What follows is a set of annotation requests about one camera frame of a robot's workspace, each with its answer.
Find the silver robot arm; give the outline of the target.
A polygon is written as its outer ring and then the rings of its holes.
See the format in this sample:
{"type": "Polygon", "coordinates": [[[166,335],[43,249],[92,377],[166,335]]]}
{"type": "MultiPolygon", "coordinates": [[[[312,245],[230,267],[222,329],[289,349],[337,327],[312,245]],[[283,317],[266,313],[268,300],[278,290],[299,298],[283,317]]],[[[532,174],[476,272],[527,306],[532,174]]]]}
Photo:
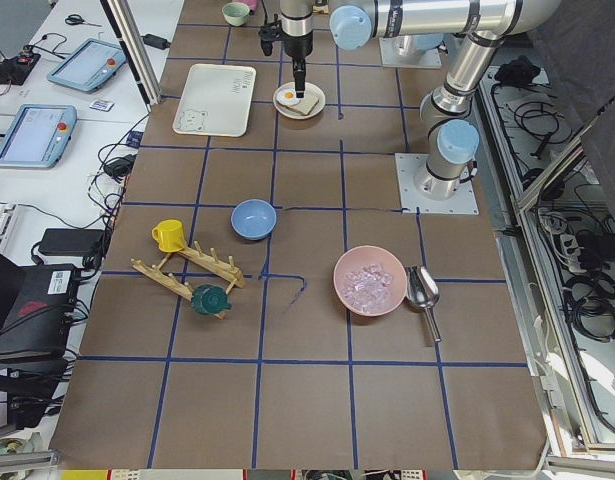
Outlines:
{"type": "Polygon", "coordinates": [[[358,98],[364,108],[375,104],[380,91],[419,91],[420,120],[427,129],[430,153],[413,175],[413,185],[426,198],[446,201],[458,190],[479,144],[467,117],[476,87],[496,51],[512,34],[526,33],[554,14],[556,1],[328,1],[329,30],[339,52],[357,51],[376,40],[384,47],[405,41],[444,38],[462,41],[452,63],[438,74],[401,74],[393,64],[389,74],[370,65],[348,67],[350,79],[343,101],[358,98]]]}

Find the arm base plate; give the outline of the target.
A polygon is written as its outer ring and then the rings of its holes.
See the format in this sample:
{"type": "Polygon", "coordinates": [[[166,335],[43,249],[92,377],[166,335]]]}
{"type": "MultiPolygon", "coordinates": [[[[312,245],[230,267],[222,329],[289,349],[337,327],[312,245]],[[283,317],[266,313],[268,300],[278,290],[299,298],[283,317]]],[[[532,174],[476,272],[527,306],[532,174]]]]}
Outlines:
{"type": "Polygon", "coordinates": [[[440,69],[442,34],[380,38],[382,64],[392,68],[440,69]]]}
{"type": "Polygon", "coordinates": [[[397,153],[396,173],[405,213],[478,215],[473,182],[464,170],[458,179],[440,180],[427,169],[427,154],[397,153]]]}

